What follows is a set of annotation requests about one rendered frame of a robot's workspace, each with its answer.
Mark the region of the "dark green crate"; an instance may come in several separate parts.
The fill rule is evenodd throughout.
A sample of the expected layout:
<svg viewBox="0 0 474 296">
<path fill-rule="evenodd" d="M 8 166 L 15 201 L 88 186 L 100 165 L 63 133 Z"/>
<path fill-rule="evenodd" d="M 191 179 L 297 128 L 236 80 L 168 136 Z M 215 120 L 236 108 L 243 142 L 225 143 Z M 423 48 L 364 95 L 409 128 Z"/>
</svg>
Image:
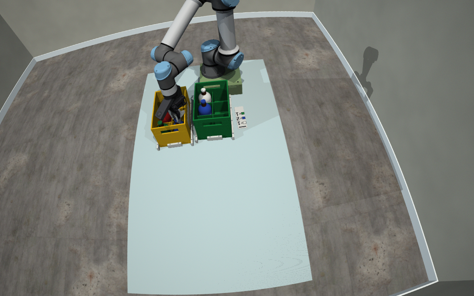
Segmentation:
<svg viewBox="0 0 474 296">
<path fill-rule="evenodd" d="M 216 86 L 220 88 L 208 88 L 206 92 L 212 97 L 212 102 L 208 103 L 212 107 L 212 115 L 199 115 L 199 95 L 204 86 Z M 214 99 L 213 99 L 214 97 Z M 228 108 L 229 107 L 229 108 Z M 213 123 L 215 125 L 213 125 Z M 193 103 L 193 124 L 195 126 L 196 135 L 199 140 L 207 140 L 207 136 L 232 137 L 231 129 L 231 113 L 229 102 L 228 86 L 223 83 L 206 83 L 196 87 L 194 90 Z"/>
</svg>

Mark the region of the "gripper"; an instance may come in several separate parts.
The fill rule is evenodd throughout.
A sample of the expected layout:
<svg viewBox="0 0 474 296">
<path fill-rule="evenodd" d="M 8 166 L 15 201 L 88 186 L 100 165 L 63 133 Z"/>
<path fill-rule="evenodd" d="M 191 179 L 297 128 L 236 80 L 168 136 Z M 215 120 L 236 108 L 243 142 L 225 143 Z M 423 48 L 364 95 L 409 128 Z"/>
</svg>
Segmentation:
<svg viewBox="0 0 474 296">
<path fill-rule="evenodd" d="M 163 95 L 164 96 L 164 95 Z M 169 108 L 169 114 L 170 116 L 172 117 L 172 119 L 174 120 L 176 118 L 177 120 L 177 123 L 181 123 L 181 118 L 183 116 L 183 114 L 185 113 L 184 110 L 180 111 L 179 108 L 181 108 L 182 106 L 185 106 L 186 105 L 186 97 L 184 95 L 182 95 L 182 91 L 181 91 L 181 88 L 180 86 L 177 86 L 177 91 L 171 95 L 171 96 L 164 96 L 166 99 L 171 99 L 173 98 L 174 101 L 172 103 L 172 105 L 170 106 Z"/>
</svg>

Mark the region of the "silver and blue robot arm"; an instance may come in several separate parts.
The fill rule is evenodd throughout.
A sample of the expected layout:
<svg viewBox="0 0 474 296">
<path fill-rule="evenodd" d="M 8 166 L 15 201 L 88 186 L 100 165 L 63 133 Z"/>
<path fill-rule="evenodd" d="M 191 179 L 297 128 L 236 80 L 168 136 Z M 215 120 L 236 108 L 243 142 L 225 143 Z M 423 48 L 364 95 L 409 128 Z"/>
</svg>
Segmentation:
<svg viewBox="0 0 474 296">
<path fill-rule="evenodd" d="M 193 62 L 193 56 L 189 51 L 177 53 L 173 50 L 196 11 L 205 2 L 211 2 L 213 11 L 216 11 L 220 41 L 211 39 L 201 45 L 202 75 L 208 79 L 216 79 L 224 75 L 225 67 L 235 70 L 242 64 L 244 53 L 239 52 L 239 46 L 236 44 L 233 14 L 233 9 L 239 0 L 186 0 L 160 45 L 154 47 L 151 52 L 151 58 L 158 62 L 154 67 L 154 73 L 164 96 L 176 93 L 175 77 Z M 173 98 L 164 98 L 155 116 L 164 120 L 173 101 Z"/>
</svg>

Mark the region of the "yellow crate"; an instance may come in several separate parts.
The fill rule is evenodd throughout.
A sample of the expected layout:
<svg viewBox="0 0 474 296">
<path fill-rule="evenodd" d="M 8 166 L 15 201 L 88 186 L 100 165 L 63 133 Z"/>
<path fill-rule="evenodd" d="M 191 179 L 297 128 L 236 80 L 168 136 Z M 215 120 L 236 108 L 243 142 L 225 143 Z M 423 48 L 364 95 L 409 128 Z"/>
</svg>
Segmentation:
<svg viewBox="0 0 474 296">
<path fill-rule="evenodd" d="M 191 121 L 190 121 L 190 100 L 188 97 L 187 92 L 182 91 L 182 95 L 186 97 L 186 105 L 179 108 L 181 111 L 185 110 L 186 112 L 182 116 L 181 120 L 184 122 L 182 124 L 173 125 L 175 121 L 172 119 L 171 122 L 167 122 L 166 124 L 169 126 L 161 126 L 158 127 L 159 119 L 155 116 L 157 109 L 159 108 L 161 102 L 164 99 L 162 93 L 156 95 L 154 97 L 153 102 L 153 112 L 152 112 L 152 124 L 151 124 L 151 131 L 156 138 L 160 147 L 166 147 L 169 143 L 178 143 L 182 142 L 182 144 L 191 143 Z M 178 131 L 174 132 L 173 129 L 178 129 Z M 171 130 L 168 133 L 161 133 L 161 131 Z"/>
</svg>

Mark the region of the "white bottle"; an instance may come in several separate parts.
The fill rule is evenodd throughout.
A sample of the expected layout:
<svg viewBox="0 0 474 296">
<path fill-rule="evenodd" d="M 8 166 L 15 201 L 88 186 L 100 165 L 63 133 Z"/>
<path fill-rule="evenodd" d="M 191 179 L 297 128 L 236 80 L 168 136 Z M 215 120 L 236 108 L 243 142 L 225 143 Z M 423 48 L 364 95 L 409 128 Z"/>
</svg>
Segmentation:
<svg viewBox="0 0 474 296">
<path fill-rule="evenodd" d="M 206 89 L 205 88 L 202 88 L 201 89 L 201 93 L 199 95 L 199 103 L 201 104 L 201 100 L 202 99 L 205 99 L 206 100 L 206 103 L 210 103 L 212 102 L 212 98 L 211 98 L 211 95 L 209 94 L 209 92 L 206 92 Z"/>
</svg>

